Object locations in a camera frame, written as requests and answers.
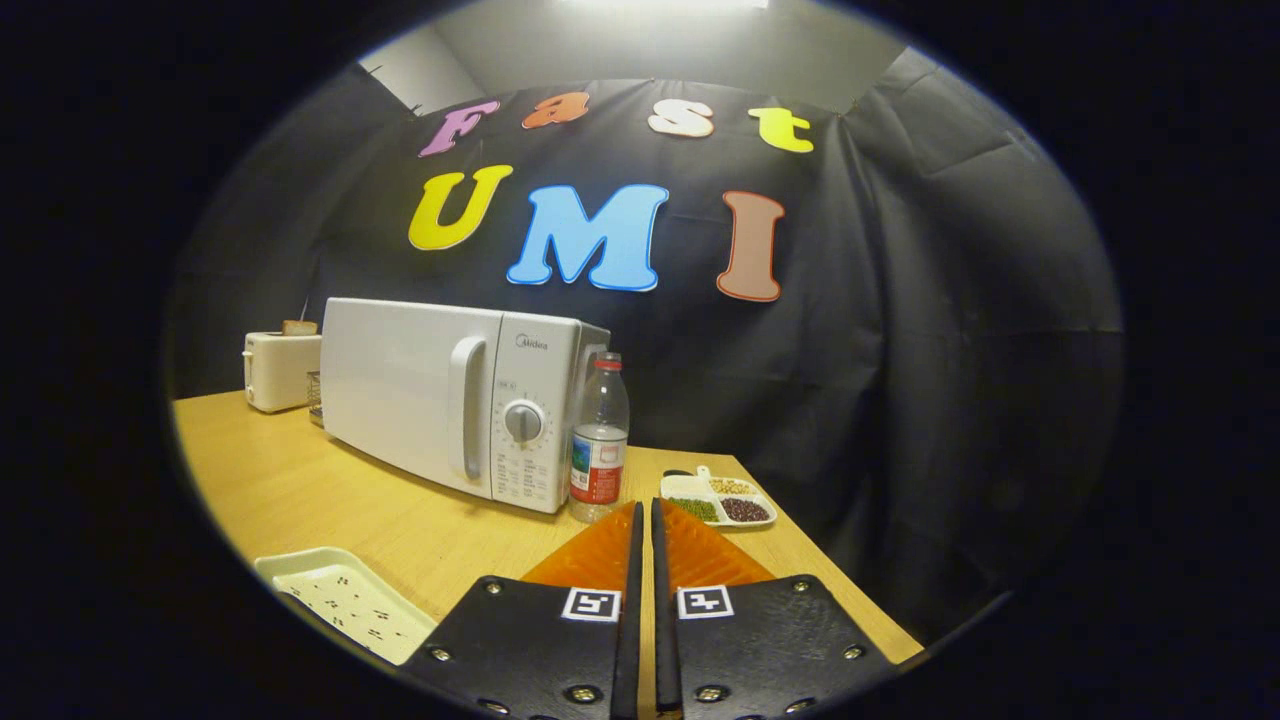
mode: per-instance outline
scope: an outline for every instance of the red bottle label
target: red bottle label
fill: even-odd
[[[626,452],[626,441],[575,437],[570,495],[593,505],[617,502],[618,491],[622,488],[622,461]]]

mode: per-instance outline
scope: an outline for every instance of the red beans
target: red beans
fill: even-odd
[[[728,515],[730,520],[733,520],[735,523],[754,523],[756,520],[769,519],[769,511],[750,500],[722,497],[721,505],[724,506],[724,514]]]

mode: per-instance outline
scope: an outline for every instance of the microwave control dial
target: microwave control dial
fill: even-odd
[[[517,400],[507,406],[503,424],[507,432],[520,443],[532,442],[543,434],[543,411],[527,400]]]

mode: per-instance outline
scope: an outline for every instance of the microwave door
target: microwave door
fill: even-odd
[[[415,475],[493,497],[485,459],[502,315],[385,301],[337,302],[330,301],[325,316],[330,333],[321,363],[325,429]]]

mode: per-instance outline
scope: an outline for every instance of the midea logo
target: midea logo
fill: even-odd
[[[538,342],[536,340],[526,336],[525,333],[520,333],[516,336],[516,347],[534,347],[538,350],[547,350],[547,343]]]

